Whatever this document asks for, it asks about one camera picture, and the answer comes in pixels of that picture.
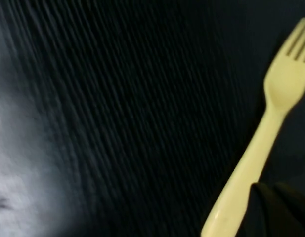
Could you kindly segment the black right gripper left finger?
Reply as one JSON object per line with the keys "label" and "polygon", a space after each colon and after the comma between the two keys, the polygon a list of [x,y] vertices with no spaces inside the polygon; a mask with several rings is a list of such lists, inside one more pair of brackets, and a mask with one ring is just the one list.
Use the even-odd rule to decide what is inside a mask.
{"label": "black right gripper left finger", "polygon": [[283,199],[285,188],[281,183],[273,187],[264,183],[251,186],[245,213],[245,236],[288,236],[288,208]]}

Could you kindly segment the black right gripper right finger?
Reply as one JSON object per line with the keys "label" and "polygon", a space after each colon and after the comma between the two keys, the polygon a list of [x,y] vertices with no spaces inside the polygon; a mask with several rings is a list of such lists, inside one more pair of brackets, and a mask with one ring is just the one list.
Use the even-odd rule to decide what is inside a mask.
{"label": "black right gripper right finger", "polygon": [[278,183],[274,188],[294,219],[305,231],[305,195],[284,183]]}

